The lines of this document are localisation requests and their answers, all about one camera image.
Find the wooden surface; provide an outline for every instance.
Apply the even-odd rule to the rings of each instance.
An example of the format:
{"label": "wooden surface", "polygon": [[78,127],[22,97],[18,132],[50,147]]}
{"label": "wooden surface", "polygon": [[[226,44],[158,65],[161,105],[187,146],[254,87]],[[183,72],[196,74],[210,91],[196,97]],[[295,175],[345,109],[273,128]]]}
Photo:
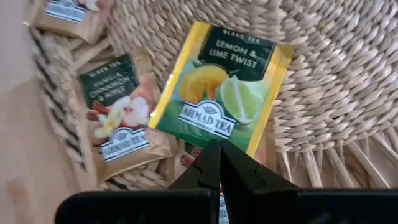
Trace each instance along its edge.
{"label": "wooden surface", "polygon": [[27,27],[22,23],[24,2],[0,1],[2,224],[53,223],[59,203],[84,189],[42,109]]}

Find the green tea packet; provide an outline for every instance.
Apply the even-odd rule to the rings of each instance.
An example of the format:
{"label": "green tea packet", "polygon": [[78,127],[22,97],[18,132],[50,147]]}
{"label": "green tea packet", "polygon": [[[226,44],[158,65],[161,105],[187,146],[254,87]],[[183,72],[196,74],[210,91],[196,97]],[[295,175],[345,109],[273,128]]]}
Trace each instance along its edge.
{"label": "green tea packet", "polygon": [[228,139],[254,156],[293,48],[195,22],[148,126],[205,147]]}
{"label": "green tea packet", "polygon": [[83,72],[71,86],[81,148],[96,184],[172,155],[175,138],[146,126],[160,90],[145,50]]}

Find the yellow packet border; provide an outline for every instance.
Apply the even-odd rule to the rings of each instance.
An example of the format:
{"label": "yellow packet border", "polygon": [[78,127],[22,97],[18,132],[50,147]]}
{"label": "yellow packet border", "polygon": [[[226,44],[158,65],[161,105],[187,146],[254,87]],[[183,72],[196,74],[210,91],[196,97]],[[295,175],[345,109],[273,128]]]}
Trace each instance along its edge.
{"label": "yellow packet border", "polygon": [[[178,56],[177,62],[174,66],[173,72],[170,74],[167,80],[166,87],[163,90],[162,96],[160,97],[159,103],[156,109],[152,112],[151,119],[149,121],[148,127],[156,128],[160,119],[163,117],[163,113],[166,109],[169,99],[172,97],[173,90],[180,78],[180,74],[190,56],[191,51],[194,49],[197,42],[204,43],[209,30],[212,25],[206,24],[204,22],[194,22],[186,41],[183,45],[183,49]],[[271,55],[270,62],[264,74],[265,80],[270,80],[272,83],[270,92],[264,102],[262,107],[262,113],[259,115],[259,120],[256,127],[254,128],[252,138],[250,139],[249,146],[246,153],[253,157],[256,149],[258,147],[260,138],[266,127],[268,117],[272,110],[272,104],[276,99],[279,92],[280,86],[284,79],[287,71],[287,67],[293,56],[293,47],[287,45],[276,45],[275,49]]]}

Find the woven straw texture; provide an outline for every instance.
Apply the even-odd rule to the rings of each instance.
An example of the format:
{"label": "woven straw texture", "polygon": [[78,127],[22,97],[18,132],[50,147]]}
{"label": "woven straw texture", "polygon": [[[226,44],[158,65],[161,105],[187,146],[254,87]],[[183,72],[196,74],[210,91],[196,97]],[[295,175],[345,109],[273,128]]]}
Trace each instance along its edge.
{"label": "woven straw texture", "polygon": [[[313,187],[393,187],[397,11],[395,0],[117,0],[107,37],[98,45],[34,29],[32,38],[49,118],[83,168],[62,89],[73,78],[70,68],[144,46],[163,87],[192,22],[200,20],[295,47],[274,104],[279,172],[285,178]],[[132,170],[103,187],[164,186],[156,167]]]}

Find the lime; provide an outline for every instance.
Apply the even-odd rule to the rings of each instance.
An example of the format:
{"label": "lime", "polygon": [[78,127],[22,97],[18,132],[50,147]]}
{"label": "lime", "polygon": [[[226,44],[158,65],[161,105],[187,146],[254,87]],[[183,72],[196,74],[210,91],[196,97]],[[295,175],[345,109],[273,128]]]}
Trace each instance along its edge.
{"label": "lime", "polygon": [[221,84],[220,95],[228,113],[240,123],[249,124],[256,119],[262,108],[265,89],[263,80],[246,82],[238,80],[234,75]]}

